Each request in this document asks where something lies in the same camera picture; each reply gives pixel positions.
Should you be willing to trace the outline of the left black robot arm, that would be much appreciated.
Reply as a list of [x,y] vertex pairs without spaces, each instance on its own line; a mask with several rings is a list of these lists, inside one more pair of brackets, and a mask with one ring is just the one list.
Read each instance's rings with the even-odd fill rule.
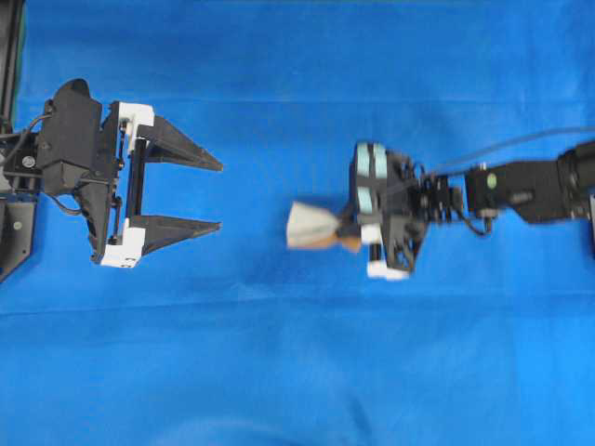
[[41,194],[70,195],[86,220],[94,263],[133,268],[147,254],[219,229],[215,222],[141,213],[145,165],[219,171],[222,163],[152,106],[115,101],[108,115],[80,84],[66,85],[23,131],[1,137],[1,276],[31,254]]

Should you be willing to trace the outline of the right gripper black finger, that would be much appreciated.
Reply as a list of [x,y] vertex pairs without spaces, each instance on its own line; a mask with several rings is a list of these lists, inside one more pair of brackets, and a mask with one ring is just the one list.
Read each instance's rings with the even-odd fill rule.
[[336,232],[360,232],[361,226],[357,220],[357,212],[353,208],[343,208],[337,215],[338,226]]
[[337,229],[337,237],[341,240],[354,240],[360,242],[361,226],[360,225],[342,225]]

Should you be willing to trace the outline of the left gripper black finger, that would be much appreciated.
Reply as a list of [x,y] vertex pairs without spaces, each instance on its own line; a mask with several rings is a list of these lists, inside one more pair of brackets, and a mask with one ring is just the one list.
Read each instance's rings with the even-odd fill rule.
[[171,216],[134,216],[134,227],[145,230],[142,256],[174,243],[215,232],[220,229],[220,226],[220,222]]
[[180,164],[217,172],[223,170],[223,164],[215,156],[162,116],[155,116],[153,125],[139,125],[137,136],[148,140],[144,155],[147,163]]

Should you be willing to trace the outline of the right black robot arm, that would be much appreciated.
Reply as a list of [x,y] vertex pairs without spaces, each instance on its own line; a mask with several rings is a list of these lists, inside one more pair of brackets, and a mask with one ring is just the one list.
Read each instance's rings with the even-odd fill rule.
[[578,144],[553,160],[515,161],[463,172],[453,187],[410,157],[379,143],[360,142],[350,163],[350,197],[338,216],[342,243],[369,249],[371,278],[400,280],[416,268],[432,224],[463,222],[491,233],[500,210],[528,224],[594,218],[594,143]]

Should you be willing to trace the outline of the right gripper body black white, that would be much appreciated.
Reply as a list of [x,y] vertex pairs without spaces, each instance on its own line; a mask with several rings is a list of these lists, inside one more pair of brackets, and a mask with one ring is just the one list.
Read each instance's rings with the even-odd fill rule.
[[359,142],[353,156],[353,203],[367,276],[400,281],[415,271],[429,223],[420,204],[415,164],[378,142]]

